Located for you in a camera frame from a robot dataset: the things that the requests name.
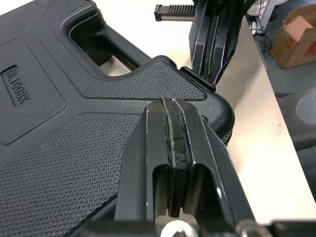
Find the cardboard box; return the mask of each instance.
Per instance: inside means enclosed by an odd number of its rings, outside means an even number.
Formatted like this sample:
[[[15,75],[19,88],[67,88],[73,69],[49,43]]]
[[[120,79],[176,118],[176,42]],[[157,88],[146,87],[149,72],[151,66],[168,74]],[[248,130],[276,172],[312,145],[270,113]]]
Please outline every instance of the cardboard box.
[[[316,4],[288,14],[270,55],[283,69],[316,62]]]

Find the textured plastic surface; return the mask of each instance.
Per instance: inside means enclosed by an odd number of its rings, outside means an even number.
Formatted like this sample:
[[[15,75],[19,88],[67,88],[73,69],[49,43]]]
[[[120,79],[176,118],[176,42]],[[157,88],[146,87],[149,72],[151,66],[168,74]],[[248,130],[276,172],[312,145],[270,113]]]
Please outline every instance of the textured plastic surface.
[[[0,16],[0,237],[66,236],[116,197],[121,155],[144,107],[191,101],[220,136],[220,96],[158,56],[104,75],[76,45],[105,24],[86,0],[36,0]]]

